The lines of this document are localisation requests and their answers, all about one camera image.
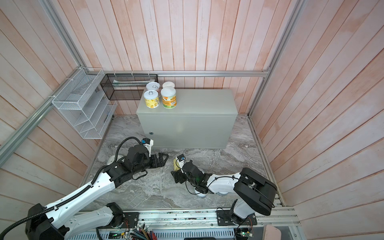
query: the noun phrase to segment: gray metal cabinet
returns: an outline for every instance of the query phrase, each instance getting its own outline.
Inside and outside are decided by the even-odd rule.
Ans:
[[[141,126],[154,147],[225,148],[237,116],[228,89],[177,89],[177,105],[137,108]]]

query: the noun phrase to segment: can lid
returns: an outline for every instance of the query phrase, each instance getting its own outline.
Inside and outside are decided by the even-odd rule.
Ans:
[[[157,98],[158,95],[158,92],[156,92],[155,90],[148,90],[144,93],[144,97],[149,100]]]
[[[150,82],[150,83],[147,83],[146,88],[148,90],[157,90],[160,88],[160,84],[157,82]]]
[[[176,90],[171,87],[165,87],[161,89],[161,95],[164,97],[172,97],[176,94]]]
[[[173,82],[165,82],[163,83],[163,88],[165,87],[175,88],[175,84]]]

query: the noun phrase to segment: white mesh shelf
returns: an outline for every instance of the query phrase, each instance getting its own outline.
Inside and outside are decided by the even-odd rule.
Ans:
[[[102,70],[87,75],[81,69],[52,101],[82,138],[101,139],[117,107],[116,101],[108,105],[104,91],[95,91],[103,77]]]

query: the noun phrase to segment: wall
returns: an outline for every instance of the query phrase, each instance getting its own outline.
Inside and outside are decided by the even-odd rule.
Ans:
[[[0,1],[0,144],[77,67],[38,0]],[[0,169],[0,232],[77,189],[97,147],[52,110]],[[5,239],[26,239],[24,225]]]
[[[297,0],[52,0],[89,67],[104,70],[263,70]],[[258,77],[160,78],[176,88],[231,89],[247,113]],[[136,114],[119,101],[117,114]]]
[[[384,238],[383,12],[308,1],[252,115],[308,239]]]

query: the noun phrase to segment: marble tabletop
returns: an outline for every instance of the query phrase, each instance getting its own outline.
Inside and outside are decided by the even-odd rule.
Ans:
[[[88,180],[95,172],[105,165],[110,156],[114,155],[117,146],[129,136],[139,139],[145,137],[137,116],[119,116],[112,120],[106,139],[97,156]],[[135,145],[133,140],[127,141],[120,149],[119,154],[125,155],[128,149]],[[266,177],[265,168],[253,139],[248,117],[237,116],[227,147],[225,149],[153,149],[152,152],[169,154],[166,166],[157,169],[148,169],[148,175],[138,180],[125,182],[117,189],[104,194],[88,206],[85,210],[94,210],[107,203],[116,202],[123,210],[129,209],[169,209],[169,208],[211,208],[231,207],[233,201],[239,196],[229,193],[226,196],[208,194],[205,198],[191,195],[185,189],[185,184],[175,183],[173,159],[184,154],[200,169],[214,174],[230,174],[240,172],[243,167],[249,167]]]

